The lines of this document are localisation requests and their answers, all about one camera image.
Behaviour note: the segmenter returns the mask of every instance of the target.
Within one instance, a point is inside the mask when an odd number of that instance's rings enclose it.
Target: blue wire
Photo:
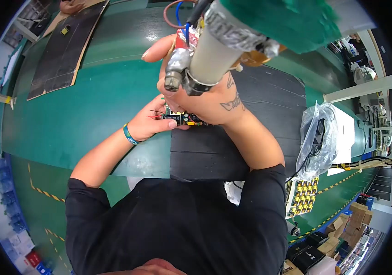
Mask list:
[[[182,26],[181,21],[179,20],[179,8],[181,7],[182,3],[183,2],[179,2],[176,7],[176,19],[177,19],[177,25],[179,26]]]
[[[187,25],[185,25],[185,40],[187,40],[187,46],[190,46],[190,39],[189,39],[189,31],[188,29],[190,28],[190,23],[187,23]]]

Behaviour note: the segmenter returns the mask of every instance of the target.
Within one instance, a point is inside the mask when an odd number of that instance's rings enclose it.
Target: cable bundle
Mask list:
[[[392,166],[392,157],[370,157],[359,162],[332,164],[331,168],[342,168],[345,170],[367,169],[380,166]]]

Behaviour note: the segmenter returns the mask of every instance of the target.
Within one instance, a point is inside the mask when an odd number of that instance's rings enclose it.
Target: forearm tattoo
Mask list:
[[[232,85],[234,85],[234,84],[235,84],[234,83],[234,79],[232,78],[232,75],[230,73],[228,75],[228,81],[227,81],[226,87],[228,89],[230,89],[232,87]],[[240,103],[242,103],[242,110],[243,111],[246,110],[245,105],[243,105],[243,102],[240,100],[239,93],[237,92],[237,89],[236,89],[236,96],[235,96],[235,98],[232,101],[224,102],[224,103],[220,103],[220,104],[221,104],[222,107],[224,107],[225,110],[231,111],[232,109],[234,109],[237,106],[239,106]]]

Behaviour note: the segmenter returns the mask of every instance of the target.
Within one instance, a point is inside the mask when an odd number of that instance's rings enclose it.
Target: circuit board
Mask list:
[[[187,113],[187,112],[176,112],[174,113],[171,111],[170,107],[168,104],[166,104],[166,113],[161,115],[162,119],[166,118],[172,118],[176,120],[177,126],[181,125],[195,125],[195,126],[200,126],[200,125],[208,125],[208,123],[204,122],[200,118],[198,118],[195,114],[193,113]]]
[[[288,199],[286,201],[286,217],[295,217],[312,211],[318,186],[318,177],[312,182],[291,180],[287,183]]]

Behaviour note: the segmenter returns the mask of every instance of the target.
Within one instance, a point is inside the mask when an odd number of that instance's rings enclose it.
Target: black rubber mat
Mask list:
[[[107,1],[61,21],[50,35],[31,83],[28,100],[75,83],[80,61]]]
[[[295,173],[300,151],[300,125],[306,109],[304,84],[290,74],[267,67],[232,71],[245,106],[279,142],[286,176]],[[244,180],[249,167],[221,126],[173,130],[170,177],[177,179]]]

